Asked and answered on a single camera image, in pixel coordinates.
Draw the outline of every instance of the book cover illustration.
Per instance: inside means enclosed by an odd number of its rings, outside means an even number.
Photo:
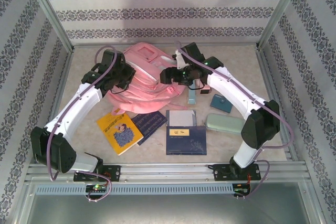
[[[159,111],[156,111],[148,114],[139,114],[132,118],[132,121],[143,135],[143,139],[138,142],[138,145],[141,145],[167,121],[167,118]]]
[[[98,126],[118,155],[131,148],[143,135],[127,114],[103,116],[97,121]]]
[[[206,155],[205,126],[168,126],[166,155]]]

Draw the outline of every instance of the damask wallpaper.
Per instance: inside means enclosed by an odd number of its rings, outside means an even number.
[[[10,220],[67,52],[37,0],[0,0],[0,223]]]
[[[335,7],[335,0],[291,0],[264,48],[327,223],[336,223]]]
[[[74,45],[257,42],[279,0],[50,0]]]

